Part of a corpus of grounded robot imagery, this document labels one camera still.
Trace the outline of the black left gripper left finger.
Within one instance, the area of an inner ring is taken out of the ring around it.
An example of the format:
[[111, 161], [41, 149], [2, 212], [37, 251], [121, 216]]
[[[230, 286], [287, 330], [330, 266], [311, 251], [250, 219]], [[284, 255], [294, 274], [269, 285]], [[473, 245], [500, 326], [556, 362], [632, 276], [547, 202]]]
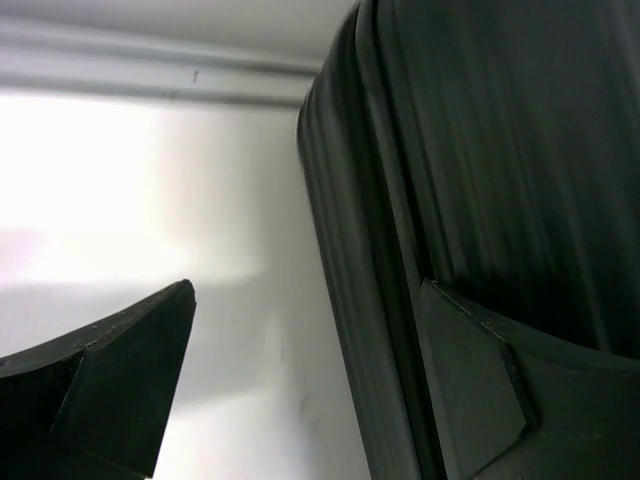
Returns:
[[184, 279], [3, 357], [2, 478], [152, 478], [195, 311]]

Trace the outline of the black hard-shell suitcase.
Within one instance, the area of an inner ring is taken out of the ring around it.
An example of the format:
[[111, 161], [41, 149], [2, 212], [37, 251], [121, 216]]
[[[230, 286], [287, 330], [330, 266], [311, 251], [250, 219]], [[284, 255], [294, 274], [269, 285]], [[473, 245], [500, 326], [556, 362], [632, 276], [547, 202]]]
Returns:
[[300, 109], [375, 479], [446, 475], [423, 283], [639, 364], [639, 5], [358, 1]]

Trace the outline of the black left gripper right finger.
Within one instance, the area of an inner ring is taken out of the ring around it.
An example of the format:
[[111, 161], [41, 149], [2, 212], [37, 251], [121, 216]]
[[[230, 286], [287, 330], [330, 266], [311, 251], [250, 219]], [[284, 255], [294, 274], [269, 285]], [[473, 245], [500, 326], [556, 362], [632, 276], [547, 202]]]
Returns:
[[451, 479], [635, 479], [639, 364], [571, 344], [432, 282], [417, 329]]

